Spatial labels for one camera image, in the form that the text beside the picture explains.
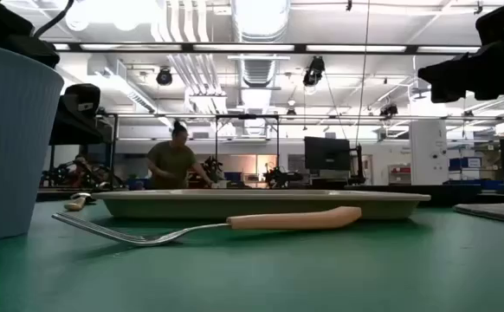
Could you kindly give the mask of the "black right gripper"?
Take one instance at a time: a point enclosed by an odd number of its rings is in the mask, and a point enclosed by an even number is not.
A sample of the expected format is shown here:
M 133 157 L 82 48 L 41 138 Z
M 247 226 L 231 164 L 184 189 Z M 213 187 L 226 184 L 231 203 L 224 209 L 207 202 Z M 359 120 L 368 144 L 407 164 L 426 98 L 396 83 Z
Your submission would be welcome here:
M 474 93 L 477 100 L 497 99 L 504 95 L 504 42 L 484 46 L 475 55 L 457 55 L 422 67 L 417 76 L 431 85 L 433 103 L 458 101 L 468 92 Z

